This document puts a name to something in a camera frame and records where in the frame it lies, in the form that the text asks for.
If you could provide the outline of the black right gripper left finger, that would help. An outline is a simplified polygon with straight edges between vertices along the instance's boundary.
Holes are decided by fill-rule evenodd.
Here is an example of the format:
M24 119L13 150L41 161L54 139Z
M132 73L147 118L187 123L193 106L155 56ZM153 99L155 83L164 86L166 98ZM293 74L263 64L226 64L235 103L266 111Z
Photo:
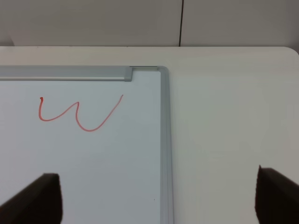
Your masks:
M45 173L0 206L2 224L60 224L63 199L59 174Z

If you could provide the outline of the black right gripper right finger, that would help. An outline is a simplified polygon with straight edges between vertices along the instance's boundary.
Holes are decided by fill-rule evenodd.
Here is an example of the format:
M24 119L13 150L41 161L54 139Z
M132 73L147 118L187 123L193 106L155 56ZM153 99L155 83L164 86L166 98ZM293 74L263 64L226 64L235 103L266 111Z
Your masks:
M259 167L255 212L260 224L297 224L299 185L272 168Z

